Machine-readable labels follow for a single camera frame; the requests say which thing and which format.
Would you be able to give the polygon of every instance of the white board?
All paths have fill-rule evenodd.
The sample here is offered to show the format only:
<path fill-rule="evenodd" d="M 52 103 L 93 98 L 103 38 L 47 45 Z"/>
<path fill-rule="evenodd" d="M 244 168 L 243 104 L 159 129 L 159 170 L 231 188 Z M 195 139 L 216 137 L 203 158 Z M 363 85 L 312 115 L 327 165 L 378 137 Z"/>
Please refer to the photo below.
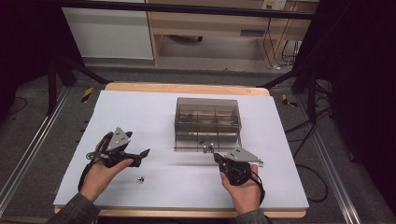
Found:
<path fill-rule="evenodd" d="M 221 185 L 213 155 L 175 152 L 177 97 L 235 99 L 245 149 L 264 160 L 259 176 L 266 209 L 305 209 L 308 202 L 284 134 L 274 99 L 269 96 L 102 91 L 91 121 L 64 175 L 55 205 L 65 205 L 78 192 L 85 156 L 109 131 L 134 132 L 125 149 L 139 154 L 151 148 L 139 168 L 117 175 L 96 200 L 118 208 L 228 209 L 233 202 Z M 136 183 L 139 176 L 143 184 Z"/>

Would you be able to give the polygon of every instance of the white cabinet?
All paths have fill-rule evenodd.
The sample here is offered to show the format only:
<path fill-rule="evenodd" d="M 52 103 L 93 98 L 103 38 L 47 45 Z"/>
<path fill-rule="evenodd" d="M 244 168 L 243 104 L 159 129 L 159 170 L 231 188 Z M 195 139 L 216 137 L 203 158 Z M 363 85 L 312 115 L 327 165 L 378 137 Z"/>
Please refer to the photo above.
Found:
<path fill-rule="evenodd" d="M 82 57 L 153 60 L 146 12 L 66 7 L 63 10 Z"/>

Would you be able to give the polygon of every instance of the person's right hand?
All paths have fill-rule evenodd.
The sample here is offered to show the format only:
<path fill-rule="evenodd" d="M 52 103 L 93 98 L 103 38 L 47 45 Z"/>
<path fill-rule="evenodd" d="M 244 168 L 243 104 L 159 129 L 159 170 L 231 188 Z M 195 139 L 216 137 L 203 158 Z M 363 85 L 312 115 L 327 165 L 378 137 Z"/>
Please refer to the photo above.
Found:
<path fill-rule="evenodd" d="M 258 167 L 251 164 L 251 171 L 258 175 Z M 243 215 L 248 212 L 255 211 L 260 208 L 260 187 L 251 179 L 241 186 L 232 186 L 227 176 L 220 172 L 221 183 L 224 188 L 228 190 L 233 198 L 233 206 L 235 207 L 238 215 Z"/>

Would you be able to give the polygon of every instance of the sleeve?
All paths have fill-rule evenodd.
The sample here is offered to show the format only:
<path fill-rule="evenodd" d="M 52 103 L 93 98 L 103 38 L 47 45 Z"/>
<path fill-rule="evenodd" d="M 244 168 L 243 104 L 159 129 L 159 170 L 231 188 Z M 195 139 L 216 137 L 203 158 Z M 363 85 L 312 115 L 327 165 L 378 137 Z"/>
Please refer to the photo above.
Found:
<path fill-rule="evenodd" d="M 97 218 L 100 209 L 81 194 L 76 194 L 67 205 L 46 223 L 92 223 Z"/>
<path fill-rule="evenodd" d="M 264 215 L 263 209 L 258 209 L 244 215 L 236 217 L 238 224 L 270 224 L 267 217 Z"/>

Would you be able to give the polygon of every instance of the hand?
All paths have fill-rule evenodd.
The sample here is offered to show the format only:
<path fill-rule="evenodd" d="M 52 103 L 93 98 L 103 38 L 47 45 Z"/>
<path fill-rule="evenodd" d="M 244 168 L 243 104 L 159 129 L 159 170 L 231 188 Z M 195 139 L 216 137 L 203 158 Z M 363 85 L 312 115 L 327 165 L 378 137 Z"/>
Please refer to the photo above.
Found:
<path fill-rule="evenodd" d="M 251 164 L 250 168 L 251 171 L 258 175 L 257 165 Z M 220 172 L 220 176 L 222 186 L 227 189 L 233 198 L 233 206 L 238 215 L 243 215 L 260 208 L 261 190 L 253 180 L 249 179 L 241 186 L 232 186 L 223 172 Z"/>
<path fill-rule="evenodd" d="M 134 160 L 128 159 L 121 161 L 117 165 L 107 168 L 103 160 L 97 161 L 87 173 L 84 185 L 79 192 L 82 196 L 90 200 L 92 203 L 99 197 L 99 195 L 107 188 L 110 181 L 119 172 L 128 167 Z"/>

